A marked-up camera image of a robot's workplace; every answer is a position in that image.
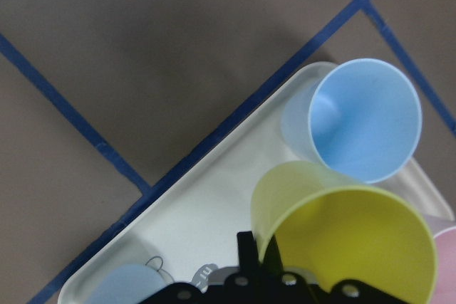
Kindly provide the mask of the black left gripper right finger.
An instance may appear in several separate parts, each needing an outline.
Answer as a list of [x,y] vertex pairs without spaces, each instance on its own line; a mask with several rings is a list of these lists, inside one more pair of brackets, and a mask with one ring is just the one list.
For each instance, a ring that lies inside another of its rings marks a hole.
[[281,274],[284,266],[281,259],[279,246],[275,235],[268,242],[265,252],[265,272],[268,274]]

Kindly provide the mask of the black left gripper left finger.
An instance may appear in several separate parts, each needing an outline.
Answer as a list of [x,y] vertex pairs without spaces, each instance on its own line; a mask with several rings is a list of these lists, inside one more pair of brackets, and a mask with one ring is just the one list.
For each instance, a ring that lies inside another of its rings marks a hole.
[[237,250],[239,272],[247,278],[259,275],[259,254],[257,243],[251,231],[240,231],[237,233]]

